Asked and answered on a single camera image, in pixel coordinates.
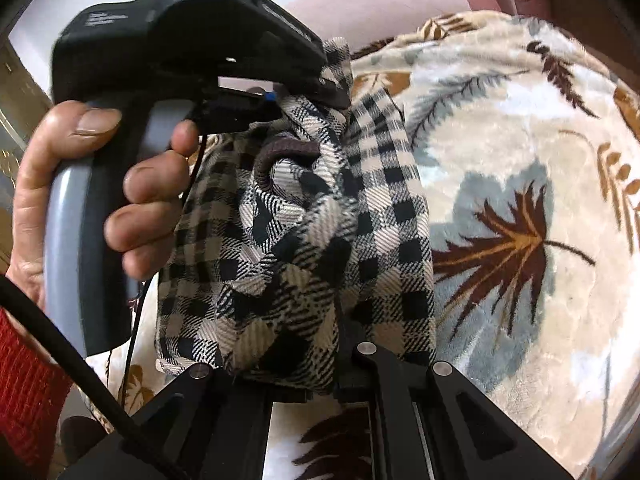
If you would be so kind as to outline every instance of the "wrist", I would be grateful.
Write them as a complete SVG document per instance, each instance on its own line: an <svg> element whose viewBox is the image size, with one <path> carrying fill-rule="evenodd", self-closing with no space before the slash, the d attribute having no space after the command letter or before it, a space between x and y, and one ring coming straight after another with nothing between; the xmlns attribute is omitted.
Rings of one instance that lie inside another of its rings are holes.
<svg viewBox="0 0 640 480"><path fill-rule="evenodd" d="M12 254L11 264L6 270L5 276L17 286L24 295L35 303L44 312L44 275L38 269L31 268L30 264L25 264Z"/></svg>
<svg viewBox="0 0 640 480"><path fill-rule="evenodd" d="M20 272L16 272L15 267L13 265L9 266L7 272L5 274L21 291L25 293L25 295L33 301L38 307L42 308L38 304L39 294L36 294L34 289L37 287L30 286L27 283L27 280L22 280L20 278ZM6 320L8 321L11 328L14 330L15 334L20 338L20 341L36 352L38 357L40 357L44 362L48 364L55 364L55 361L49 355L49 353L44 349L44 347L34 338L28 331L23 327L14 316L12 316L6 309L4 309L4 314L6 316Z"/></svg>

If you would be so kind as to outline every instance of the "plaid cloth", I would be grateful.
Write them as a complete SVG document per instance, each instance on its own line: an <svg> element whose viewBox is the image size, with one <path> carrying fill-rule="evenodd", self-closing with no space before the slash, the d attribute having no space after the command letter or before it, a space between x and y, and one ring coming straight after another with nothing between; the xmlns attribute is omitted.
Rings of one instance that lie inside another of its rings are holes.
<svg viewBox="0 0 640 480"><path fill-rule="evenodd" d="M325 51L322 76L350 90L348 47ZM159 279L159 367L327 391L342 312L429 364L428 209L399 111L385 89L346 113L279 104L281 120L216 136L203 162Z"/></svg>

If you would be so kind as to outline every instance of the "red knit cuff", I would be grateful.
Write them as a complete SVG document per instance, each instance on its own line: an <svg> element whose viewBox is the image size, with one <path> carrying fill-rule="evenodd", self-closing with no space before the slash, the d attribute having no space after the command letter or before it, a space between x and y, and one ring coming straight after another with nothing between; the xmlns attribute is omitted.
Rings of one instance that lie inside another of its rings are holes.
<svg viewBox="0 0 640 480"><path fill-rule="evenodd" d="M71 380L24 344L0 308L0 431L15 455L43 478Z"/></svg>

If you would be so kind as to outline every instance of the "fingernail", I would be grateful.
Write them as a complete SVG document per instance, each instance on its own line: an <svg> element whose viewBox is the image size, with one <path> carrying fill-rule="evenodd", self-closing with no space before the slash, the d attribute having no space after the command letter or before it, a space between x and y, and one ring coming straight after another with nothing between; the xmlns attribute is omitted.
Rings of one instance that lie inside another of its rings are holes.
<svg viewBox="0 0 640 480"><path fill-rule="evenodd" d="M79 134L102 134L113 130L122 114L115 108L90 108L80 117L76 132Z"/></svg>
<svg viewBox="0 0 640 480"><path fill-rule="evenodd" d="M146 175L148 170L151 170L151 169L152 168L148 166L134 166L133 168L131 168L131 170L127 171L127 174L124 176L125 184L130 182L132 178L139 178L141 174Z"/></svg>

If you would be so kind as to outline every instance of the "finger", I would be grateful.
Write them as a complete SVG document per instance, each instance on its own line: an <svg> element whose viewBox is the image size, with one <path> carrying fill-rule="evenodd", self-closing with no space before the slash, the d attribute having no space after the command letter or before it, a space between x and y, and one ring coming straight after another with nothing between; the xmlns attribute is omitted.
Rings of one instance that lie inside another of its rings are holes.
<svg viewBox="0 0 640 480"><path fill-rule="evenodd" d="M152 244L127 251L122 257L122 268L134 280L149 280L162 269L174 250L174 234L156 240Z"/></svg>
<svg viewBox="0 0 640 480"><path fill-rule="evenodd" d="M172 202L129 204L104 223L104 239L114 251L124 253L167 236L182 215L178 199Z"/></svg>
<svg viewBox="0 0 640 480"><path fill-rule="evenodd" d="M162 202L176 198L189 185L189 164L168 151L135 165L124 177L122 189L131 203Z"/></svg>
<svg viewBox="0 0 640 480"><path fill-rule="evenodd" d="M198 128L193 121L182 121L174 128L171 149L182 156L190 156L198 149Z"/></svg>
<svg viewBox="0 0 640 480"><path fill-rule="evenodd" d="M14 194L12 263L42 272L49 186L60 160L79 158L103 147L122 115L67 101L52 108L31 137L20 164Z"/></svg>

